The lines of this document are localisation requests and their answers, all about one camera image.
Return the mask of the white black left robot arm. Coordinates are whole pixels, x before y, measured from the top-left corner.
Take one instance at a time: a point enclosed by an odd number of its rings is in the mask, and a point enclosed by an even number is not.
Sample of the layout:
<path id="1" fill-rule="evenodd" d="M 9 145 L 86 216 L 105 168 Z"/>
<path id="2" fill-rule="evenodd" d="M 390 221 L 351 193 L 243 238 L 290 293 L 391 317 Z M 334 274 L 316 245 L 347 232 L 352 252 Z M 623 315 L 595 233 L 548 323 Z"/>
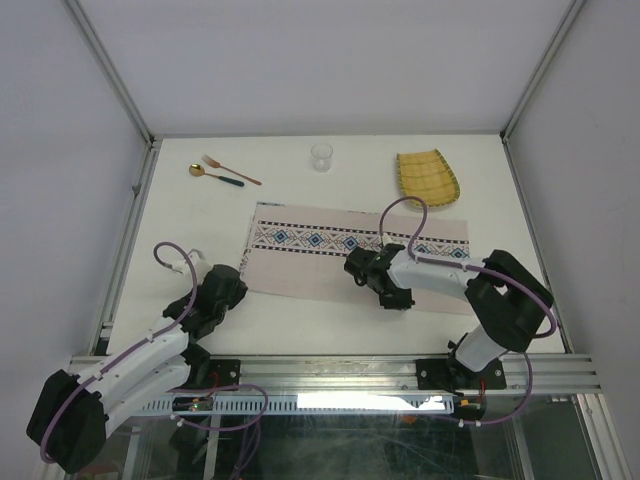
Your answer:
<path id="1" fill-rule="evenodd" d="M 218 264 L 195 294 L 172 302 L 123 350 L 85 370 L 53 373 L 44 383 L 26 428 L 47 460 L 75 474 L 87 467 L 129 417 L 173 389 L 206 390 L 232 384 L 216 372 L 199 340 L 211 334 L 245 297 L 238 270 Z"/>

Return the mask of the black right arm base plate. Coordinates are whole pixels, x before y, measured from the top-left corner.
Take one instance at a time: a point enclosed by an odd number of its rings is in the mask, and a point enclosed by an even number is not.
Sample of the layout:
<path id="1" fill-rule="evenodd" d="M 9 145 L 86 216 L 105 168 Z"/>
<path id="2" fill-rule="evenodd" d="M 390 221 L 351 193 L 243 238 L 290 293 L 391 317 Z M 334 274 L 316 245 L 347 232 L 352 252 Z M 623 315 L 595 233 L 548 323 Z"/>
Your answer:
<path id="1" fill-rule="evenodd" d="M 504 390 L 506 377 L 500 360 L 491 361 L 479 372 L 473 372 L 449 358 L 423 358 L 415 361 L 419 390 L 463 391 Z"/>

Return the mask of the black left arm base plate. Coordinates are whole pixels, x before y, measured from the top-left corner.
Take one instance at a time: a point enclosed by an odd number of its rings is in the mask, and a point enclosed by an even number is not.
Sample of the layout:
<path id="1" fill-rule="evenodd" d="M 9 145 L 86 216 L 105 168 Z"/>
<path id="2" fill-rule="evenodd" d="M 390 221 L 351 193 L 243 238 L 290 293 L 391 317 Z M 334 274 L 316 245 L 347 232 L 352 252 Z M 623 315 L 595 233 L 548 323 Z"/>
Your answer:
<path id="1" fill-rule="evenodd" d="M 220 387 L 238 385 L 241 377 L 239 359 L 211 359 L 204 377 L 204 388 L 211 390 Z"/>

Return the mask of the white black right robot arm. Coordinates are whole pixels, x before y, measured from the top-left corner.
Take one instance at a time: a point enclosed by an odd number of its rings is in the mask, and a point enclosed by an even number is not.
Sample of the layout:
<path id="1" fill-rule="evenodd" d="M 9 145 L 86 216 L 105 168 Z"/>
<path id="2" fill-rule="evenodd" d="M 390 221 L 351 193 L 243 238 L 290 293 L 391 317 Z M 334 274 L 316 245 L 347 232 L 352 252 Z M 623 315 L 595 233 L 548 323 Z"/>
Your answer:
<path id="1" fill-rule="evenodd" d="M 433 366 L 419 367 L 429 389 L 451 393 L 488 383 L 489 367 L 507 352 L 524 354 L 542 334 L 547 319 L 549 335 L 557 329 L 551 312 L 552 294 L 510 253 L 495 250 L 481 261 L 452 261 L 419 254 L 390 243 L 379 251 L 355 248 L 344 270 L 356 285 L 378 295 L 387 310 L 405 311 L 415 304 L 415 289 L 466 302 L 479 325 L 458 342 L 449 355 Z"/>

